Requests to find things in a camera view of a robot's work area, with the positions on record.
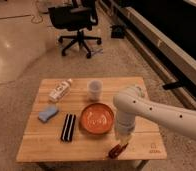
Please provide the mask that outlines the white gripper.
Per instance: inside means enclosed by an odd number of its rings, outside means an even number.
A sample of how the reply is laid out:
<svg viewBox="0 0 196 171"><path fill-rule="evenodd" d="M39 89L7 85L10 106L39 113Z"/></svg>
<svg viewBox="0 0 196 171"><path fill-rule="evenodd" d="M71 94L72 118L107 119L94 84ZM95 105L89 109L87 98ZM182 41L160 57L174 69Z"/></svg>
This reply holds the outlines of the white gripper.
<svg viewBox="0 0 196 171"><path fill-rule="evenodd" d="M115 138L119 141L121 146L125 146L130 141L131 137L131 134L124 135L119 132L115 132Z"/></svg>

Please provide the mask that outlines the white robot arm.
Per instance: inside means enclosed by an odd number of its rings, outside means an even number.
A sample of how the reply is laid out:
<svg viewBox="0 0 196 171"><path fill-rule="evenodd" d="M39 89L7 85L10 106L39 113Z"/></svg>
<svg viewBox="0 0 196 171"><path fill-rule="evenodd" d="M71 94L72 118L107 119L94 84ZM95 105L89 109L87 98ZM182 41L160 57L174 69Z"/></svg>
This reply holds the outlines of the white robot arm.
<svg viewBox="0 0 196 171"><path fill-rule="evenodd" d="M138 86L130 86L116 93L113 105L117 110L115 132L119 138L134 131L135 118L140 116L196 140L196 110L147 100Z"/></svg>

